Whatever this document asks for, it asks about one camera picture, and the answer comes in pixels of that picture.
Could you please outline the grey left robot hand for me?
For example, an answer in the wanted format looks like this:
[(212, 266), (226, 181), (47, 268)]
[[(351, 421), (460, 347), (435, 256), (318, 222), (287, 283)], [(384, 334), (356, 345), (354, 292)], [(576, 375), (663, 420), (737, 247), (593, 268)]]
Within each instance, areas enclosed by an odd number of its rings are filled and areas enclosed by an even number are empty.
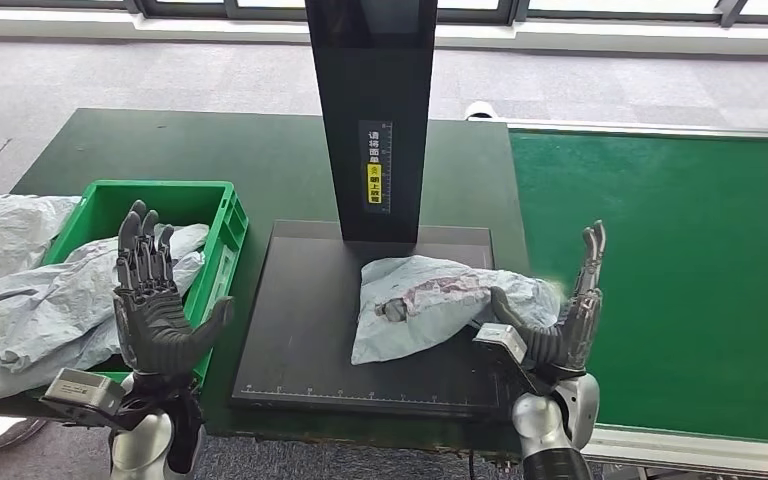
[(119, 228), (113, 302), (120, 351), (136, 373), (190, 374), (231, 323), (235, 303), (218, 298), (209, 319), (191, 326), (174, 280), (174, 228), (156, 235), (158, 221), (158, 212), (137, 200)]

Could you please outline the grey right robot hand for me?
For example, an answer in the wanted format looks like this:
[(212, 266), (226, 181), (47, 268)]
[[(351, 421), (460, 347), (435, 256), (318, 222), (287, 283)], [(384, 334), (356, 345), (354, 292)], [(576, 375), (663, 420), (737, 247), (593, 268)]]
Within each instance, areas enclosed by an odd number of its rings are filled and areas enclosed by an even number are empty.
[(598, 327), (603, 293), (599, 280), (606, 247), (606, 231), (597, 220), (582, 232), (585, 255), (576, 278), (572, 296), (562, 317), (552, 326), (527, 323), (515, 312), (507, 294), (492, 287), (491, 306), (497, 320), (513, 327), (524, 342), (521, 353), (513, 358), (521, 365), (556, 365), (579, 371), (585, 368)]

